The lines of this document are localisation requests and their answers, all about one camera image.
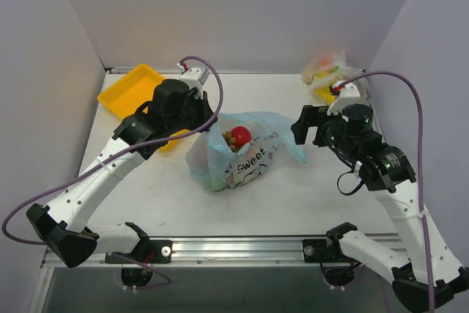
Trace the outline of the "light blue printed plastic bag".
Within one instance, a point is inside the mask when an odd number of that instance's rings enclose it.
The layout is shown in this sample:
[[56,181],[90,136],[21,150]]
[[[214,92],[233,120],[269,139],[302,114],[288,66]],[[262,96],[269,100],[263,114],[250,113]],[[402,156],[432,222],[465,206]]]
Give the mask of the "light blue printed plastic bag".
[[[293,119],[267,111],[219,114],[218,121],[199,135],[185,155],[191,178],[213,192],[240,187],[264,174],[280,147],[305,163],[292,124]],[[251,139],[233,152],[222,134],[236,127],[247,128]]]

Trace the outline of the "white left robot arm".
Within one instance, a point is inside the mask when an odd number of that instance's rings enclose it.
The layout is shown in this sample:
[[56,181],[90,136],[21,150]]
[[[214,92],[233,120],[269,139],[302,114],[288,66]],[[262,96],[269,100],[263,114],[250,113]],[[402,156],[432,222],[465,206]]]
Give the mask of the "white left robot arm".
[[124,118],[78,182],[46,205],[26,212],[40,239],[69,268],[93,254],[123,254],[141,262],[151,252],[149,235],[133,222],[116,226],[89,224],[102,201],[124,178],[181,130],[205,131],[216,120],[202,78],[165,79],[151,100]]

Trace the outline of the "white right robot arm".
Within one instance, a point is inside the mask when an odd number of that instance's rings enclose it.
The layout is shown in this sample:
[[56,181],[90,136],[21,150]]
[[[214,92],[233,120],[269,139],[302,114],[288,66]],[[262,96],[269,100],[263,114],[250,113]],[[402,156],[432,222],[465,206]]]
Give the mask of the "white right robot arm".
[[303,107],[291,127],[296,144],[304,144],[309,128],[316,128],[314,145],[333,152],[383,206],[406,252],[396,253],[345,222],[327,231],[323,257],[353,259],[373,270],[410,312],[429,312],[468,290],[468,268],[419,205],[416,173],[406,155],[374,130],[372,108],[352,104],[337,115],[327,110]]

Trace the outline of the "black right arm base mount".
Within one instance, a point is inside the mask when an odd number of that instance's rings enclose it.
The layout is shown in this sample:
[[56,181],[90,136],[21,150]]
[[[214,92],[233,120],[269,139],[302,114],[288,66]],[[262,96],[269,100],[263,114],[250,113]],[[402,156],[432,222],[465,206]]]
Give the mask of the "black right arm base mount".
[[357,262],[356,259],[347,257],[339,245],[345,234],[356,230],[357,226],[344,222],[328,230],[323,237],[303,239],[303,261],[317,264]]

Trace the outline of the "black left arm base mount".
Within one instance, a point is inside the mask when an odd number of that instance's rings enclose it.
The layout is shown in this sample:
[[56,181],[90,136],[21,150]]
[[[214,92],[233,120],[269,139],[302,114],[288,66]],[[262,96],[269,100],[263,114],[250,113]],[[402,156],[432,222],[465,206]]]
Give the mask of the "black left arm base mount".
[[150,236],[133,222],[125,222],[125,226],[138,236],[139,241],[130,251],[112,251],[108,254],[111,262],[119,262],[117,255],[136,260],[145,264],[168,264],[171,262],[173,241],[169,239],[151,239]]

